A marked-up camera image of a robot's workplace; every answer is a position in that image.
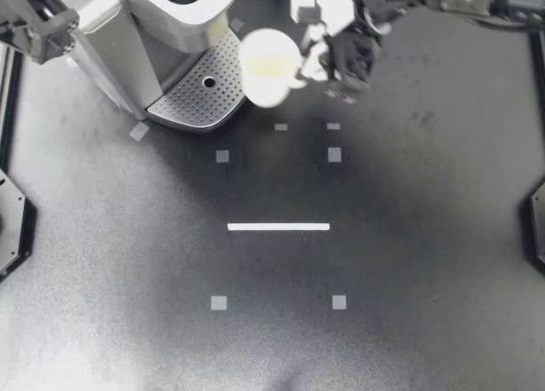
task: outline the metal frame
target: metal frame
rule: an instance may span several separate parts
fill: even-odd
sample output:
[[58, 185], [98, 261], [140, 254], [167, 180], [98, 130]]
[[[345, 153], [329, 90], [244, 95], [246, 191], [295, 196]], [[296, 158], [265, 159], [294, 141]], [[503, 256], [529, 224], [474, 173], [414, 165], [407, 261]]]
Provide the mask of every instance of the metal frame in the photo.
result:
[[22, 55], [0, 47], [0, 281], [30, 254], [36, 211], [7, 177]]
[[[537, 97], [545, 124], [545, 32], [532, 33], [530, 47]], [[536, 258], [545, 263], [545, 183], [531, 195], [530, 206]]]

